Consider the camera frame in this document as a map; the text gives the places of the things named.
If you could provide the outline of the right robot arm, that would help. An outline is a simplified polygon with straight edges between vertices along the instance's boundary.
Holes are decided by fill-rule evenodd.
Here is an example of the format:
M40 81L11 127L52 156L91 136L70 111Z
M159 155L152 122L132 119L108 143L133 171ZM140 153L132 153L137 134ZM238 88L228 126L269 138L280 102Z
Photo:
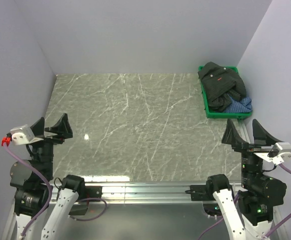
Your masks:
M241 187L234 193L224 174L208 177L206 195L220 208L231 240L261 240L273 223L273 208L284 203L287 185L264 174L263 162L280 157L287 144L268 133L254 119L254 142L239 135L233 121L227 120L221 142L241 154Z

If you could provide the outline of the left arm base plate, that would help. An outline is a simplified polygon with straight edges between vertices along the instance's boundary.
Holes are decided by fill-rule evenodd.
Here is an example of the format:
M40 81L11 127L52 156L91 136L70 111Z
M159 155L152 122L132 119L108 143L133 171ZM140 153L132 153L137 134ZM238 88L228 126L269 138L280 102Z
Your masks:
M84 198L101 198L103 187L101 185L86 185L84 195L80 196L79 199ZM70 216L84 216L89 208L89 202L76 202L73 204L69 215Z

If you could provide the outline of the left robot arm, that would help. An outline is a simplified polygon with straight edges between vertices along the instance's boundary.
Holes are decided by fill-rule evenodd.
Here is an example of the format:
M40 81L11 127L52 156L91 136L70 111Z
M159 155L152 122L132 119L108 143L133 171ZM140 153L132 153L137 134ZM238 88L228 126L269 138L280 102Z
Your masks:
M14 213L19 239L57 240L74 203L85 198L84 178L67 175L61 180L50 216L46 216L53 196L50 181L54 178L54 147L72 137L73 130L68 115L64 113L53 126L46 127L45 118L41 117L32 126L26 124L11 129L2 139L1 145L6 150L10 143L24 145L31 157L23 160L11 154L16 160L10 169L10 186L16 189Z

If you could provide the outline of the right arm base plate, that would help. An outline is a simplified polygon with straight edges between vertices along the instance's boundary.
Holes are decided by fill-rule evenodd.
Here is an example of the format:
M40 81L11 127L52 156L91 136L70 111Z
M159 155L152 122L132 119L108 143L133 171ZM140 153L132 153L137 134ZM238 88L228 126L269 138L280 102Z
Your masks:
M202 202L203 213L208 218L219 220L222 217L218 203L205 185L190 185L185 193L190 195L192 202Z

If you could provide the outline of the black pinstripe long sleeve shirt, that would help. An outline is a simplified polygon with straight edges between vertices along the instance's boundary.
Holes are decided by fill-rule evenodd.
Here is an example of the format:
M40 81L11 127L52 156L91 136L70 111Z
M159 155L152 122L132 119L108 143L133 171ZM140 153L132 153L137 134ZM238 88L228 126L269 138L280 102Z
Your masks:
M206 63L199 71L207 105L214 112L224 112L234 101L248 96L244 81L233 69L214 62Z

